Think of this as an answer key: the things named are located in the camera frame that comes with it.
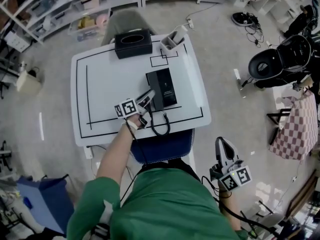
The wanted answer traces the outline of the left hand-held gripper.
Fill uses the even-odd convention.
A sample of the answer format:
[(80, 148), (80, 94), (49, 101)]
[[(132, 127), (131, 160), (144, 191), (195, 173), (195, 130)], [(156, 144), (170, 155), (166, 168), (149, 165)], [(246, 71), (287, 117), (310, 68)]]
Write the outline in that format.
[(138, 115), (139, 124), (138, 129), (144, 129), (148, 121), (144, 118), (144, 115), (149, 112), (150, 103), (155, 96), (156, 92), (150, 89), (140, 95), (137, 99), (128, 98), (125, 101), (120, 102), (114, 106), (118, 119), (124, 119), (124, 121), (131, 121), (129, 118)]

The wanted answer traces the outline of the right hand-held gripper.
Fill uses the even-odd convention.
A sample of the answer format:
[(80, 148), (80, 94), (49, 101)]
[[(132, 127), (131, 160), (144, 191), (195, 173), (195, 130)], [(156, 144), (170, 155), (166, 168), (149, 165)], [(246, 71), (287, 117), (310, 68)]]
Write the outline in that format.
[(250, 169), (239, 160), (236, 146), (225, 137), (215, 140), (215, 154), (218, 164), (209, 169), (210, 180), (218, 180), (227, 191), (233, 191), (252, 181)]

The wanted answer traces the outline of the person's left forearm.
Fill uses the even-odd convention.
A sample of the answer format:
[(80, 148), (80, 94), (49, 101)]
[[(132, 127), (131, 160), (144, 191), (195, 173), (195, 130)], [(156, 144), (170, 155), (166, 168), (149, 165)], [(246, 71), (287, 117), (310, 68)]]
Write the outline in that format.
[(121, 126), (100, 162), (97, 178), (110, 178), (121, 185), (134, 139), (132, 133), (135, 132), (136, 130), (126, 125)]

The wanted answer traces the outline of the black rectangular device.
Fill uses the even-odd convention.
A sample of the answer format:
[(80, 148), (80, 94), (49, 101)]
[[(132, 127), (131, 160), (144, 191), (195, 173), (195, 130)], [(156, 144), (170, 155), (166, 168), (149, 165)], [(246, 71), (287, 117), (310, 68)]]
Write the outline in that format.
[(169, 68), (156, 70), (160, 82), (160, 89), (163, 97), (164, 108), (177, 104), (174, 85)]

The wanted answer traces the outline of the white wristband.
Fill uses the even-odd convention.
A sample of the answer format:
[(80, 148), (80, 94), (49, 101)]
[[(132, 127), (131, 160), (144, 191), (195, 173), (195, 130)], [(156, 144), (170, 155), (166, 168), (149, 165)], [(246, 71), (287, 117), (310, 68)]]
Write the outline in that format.
[(130, 120), (124, 121), (122, 124), (126, 125), (130, 129), (134, 129), (135, 131), (137, 131), (139, 128), (134, 122), (132, 122)]

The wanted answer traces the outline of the black tissue box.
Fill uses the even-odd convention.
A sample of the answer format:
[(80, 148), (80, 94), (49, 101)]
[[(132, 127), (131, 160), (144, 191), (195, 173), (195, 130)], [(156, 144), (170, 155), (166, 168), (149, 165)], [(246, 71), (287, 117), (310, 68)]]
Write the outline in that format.
[(119, 59), (153, 53), (153, 44), (149, 29), (116, 34), (114, 37), (114, 46), (115, 53)]

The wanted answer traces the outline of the pink checkered cloth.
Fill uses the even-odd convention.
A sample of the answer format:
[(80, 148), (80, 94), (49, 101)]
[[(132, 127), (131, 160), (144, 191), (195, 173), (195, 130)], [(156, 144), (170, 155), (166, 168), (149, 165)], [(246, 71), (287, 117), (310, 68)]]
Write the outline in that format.
[(282, 103), (289, 106), (290, 111), (269, 151), (286, 160), (304, 160), (318, 141), (315, 95), (307, 90), (300, 98), (283, 97)]

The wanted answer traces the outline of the grey chair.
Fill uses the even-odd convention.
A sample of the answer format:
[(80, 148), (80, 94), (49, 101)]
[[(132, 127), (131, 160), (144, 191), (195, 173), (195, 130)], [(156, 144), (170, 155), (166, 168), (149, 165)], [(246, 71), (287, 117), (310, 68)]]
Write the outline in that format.
[(122, 9), (113, 12), (110, 16), (101, 46), (114, 42), (115, 35), (133, 32), (136, 30), (149, 29), (152, 36), (157, 35), (154, 28), (137, 9)]

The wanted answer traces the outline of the green shirt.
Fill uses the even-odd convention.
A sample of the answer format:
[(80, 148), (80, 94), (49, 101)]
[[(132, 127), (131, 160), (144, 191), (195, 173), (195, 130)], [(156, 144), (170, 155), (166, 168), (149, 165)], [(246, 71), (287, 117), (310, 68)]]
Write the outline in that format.
[(110, 240), (247, 240), (220, 212), (209, 190), (175, 168), (144, 171), (124, 202), (111, 178), (89, 181), (67, 226), (67, 240), (83, 240), (104, 211)]

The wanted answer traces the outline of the clear storage bin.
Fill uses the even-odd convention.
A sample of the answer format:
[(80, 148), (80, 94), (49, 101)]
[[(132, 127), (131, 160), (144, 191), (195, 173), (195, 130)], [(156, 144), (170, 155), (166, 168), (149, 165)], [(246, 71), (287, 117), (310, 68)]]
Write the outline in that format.
[(105, 35), (109, 14), (93, 13), (73, 21), (68, 28), (68, 34), (78, 42)]

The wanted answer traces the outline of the black and white open case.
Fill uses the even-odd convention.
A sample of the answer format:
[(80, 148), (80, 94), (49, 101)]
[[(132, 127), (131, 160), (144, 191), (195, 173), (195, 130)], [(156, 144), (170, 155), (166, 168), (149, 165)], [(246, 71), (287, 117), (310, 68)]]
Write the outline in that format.
[(248, 73), (256, 81), (269, 80), (282, 72), (297, 73), (307, 68), (314, 53), (311, 38), (293, 35), (276, 48), (256, 54), (248, 64)]

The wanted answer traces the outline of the beige bin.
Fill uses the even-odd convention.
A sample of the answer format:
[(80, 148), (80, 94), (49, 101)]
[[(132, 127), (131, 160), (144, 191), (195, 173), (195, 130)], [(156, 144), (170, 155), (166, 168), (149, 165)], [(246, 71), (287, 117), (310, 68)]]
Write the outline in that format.
[(26, 70), (22, 71), (16, 81), (16, 89), (19, 93), (37, 95), (42, 88), (41, 82)]

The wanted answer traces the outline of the white shelf unit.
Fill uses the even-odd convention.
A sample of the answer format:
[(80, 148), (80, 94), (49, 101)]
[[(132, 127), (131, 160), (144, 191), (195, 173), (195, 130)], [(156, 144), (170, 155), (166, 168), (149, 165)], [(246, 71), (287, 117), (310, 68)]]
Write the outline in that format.
[(107, 13), (110, 17), (112, 9), (129, 4), (145, 5), (142, 0), (0, 0), (0, 35), (23, 51), (31, 41), (42, 43), (84, 16)]

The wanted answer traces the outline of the blue storage box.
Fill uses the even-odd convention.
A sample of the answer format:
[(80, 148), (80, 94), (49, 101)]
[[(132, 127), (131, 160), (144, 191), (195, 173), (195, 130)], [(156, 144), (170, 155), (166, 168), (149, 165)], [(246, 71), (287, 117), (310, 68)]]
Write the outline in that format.
[(33, 181), (21, 176), (16, 181), (24, 205), (35, 221), (52, 231), (66, 235), (74, 205), (67, 191), (66, 174), (61, 178)]

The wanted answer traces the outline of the wooden frame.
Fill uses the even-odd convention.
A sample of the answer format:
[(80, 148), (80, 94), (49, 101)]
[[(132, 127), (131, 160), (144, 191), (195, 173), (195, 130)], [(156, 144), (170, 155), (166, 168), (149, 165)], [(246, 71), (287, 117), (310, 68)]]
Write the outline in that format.
[(316, 189), (317, 181), (317, 170), (315, 169), (308, 180), (305, 182), (304, 186), (289, 202), (285, 213), (286, 219), (294, 217), (298, 213), (298, 211), (307, 203)]

